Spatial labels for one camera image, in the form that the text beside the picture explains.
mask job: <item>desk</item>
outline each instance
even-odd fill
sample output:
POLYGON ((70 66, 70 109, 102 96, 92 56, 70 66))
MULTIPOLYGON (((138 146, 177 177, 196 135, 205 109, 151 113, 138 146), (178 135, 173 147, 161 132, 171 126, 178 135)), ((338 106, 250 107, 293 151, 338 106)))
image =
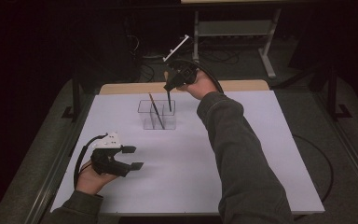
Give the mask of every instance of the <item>desk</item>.
MULTIPOLYGON (((324 207, 310 180, 273 91, 262 80, 222 81, 226 95, 245 105, 244 115, 260 139, 268 164, 287 191, 294 214, 320 213, 324 207), (254 85, 238 83, 256 83, 254 85)), ((175 130, 143 130, 137 115, 140 100, 166 99, 163 83, 113 84, 95 97, 73 157, 52 209, 73 191, 73 171, 81 148, 94 136, 117 131, 121 144, 136 146, 134 154, 117 154, 118 161, 142 161, 132 171, 105 186, 102 213, 118 216, 217 215, 220 178, 205 127, 196 115, 199 104, 186 92, 172 93, 176 104, 175 130)))

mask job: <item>person's right hand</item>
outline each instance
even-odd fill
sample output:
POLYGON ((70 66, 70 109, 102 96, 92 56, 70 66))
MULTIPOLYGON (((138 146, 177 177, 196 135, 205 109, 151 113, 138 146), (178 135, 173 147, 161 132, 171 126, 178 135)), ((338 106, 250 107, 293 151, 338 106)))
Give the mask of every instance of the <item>person's right hand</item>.
POLYGON ((201 100, 211 91, 218 91, 211 79, 201 70, 197 73, 193 84, 185 84, 176 88, 179 91, 188 91, 194 98, 201 100))

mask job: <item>pencil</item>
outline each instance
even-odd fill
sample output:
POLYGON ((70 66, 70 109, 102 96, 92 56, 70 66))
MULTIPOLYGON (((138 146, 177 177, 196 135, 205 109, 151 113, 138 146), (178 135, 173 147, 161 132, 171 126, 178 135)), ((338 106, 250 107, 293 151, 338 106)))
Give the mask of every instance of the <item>pencil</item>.
POLYGON ((158 121, 159 121, 159 123, 161 124, 162 129, 165 130, 165 127, 164 127, 164 125, 162 124, 161 118, 159 117, 159 113, 158 113, 156 104, 154 103, 153 96, 152 96, 152 94, 150 94, 150 92, 149 92, 149 97, 150 97, 150 100, 152 101, 152 105, 153 105, 153 107, 154 107, 154 109, 155 109, 155 111, 156 111, 158 121))

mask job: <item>hand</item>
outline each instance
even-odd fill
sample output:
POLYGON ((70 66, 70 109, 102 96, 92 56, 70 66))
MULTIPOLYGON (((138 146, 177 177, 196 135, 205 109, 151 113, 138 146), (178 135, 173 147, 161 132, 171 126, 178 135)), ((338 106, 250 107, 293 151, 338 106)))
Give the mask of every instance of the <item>hand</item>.
POLYGON ((103 188, 103 186, 116 178, 116 175, 98 175, 94 169, 92 169, 91 161, 88 161, 81 167, 80 176, 77 180, 76 190, 94 195, 97 194, 103 188))
POLYGON ((186 84, 176 89, 188 91, 194 98, 199 100, 211 91, 218 91, 209 77, 201 70, 197 73, 196 81, 193 84, 186 84))

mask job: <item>pen holder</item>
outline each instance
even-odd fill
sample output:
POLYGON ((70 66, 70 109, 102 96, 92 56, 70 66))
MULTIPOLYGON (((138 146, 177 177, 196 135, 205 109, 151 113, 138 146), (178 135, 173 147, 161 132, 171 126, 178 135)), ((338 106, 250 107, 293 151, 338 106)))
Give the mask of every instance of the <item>pen holder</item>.
POLYGON ((168 100, 155 100, 156 109, 152 101, 141 100, 138 114, 145 130, 174 130, 176 128, 175 101, 171 101, 171 111, 168 100))

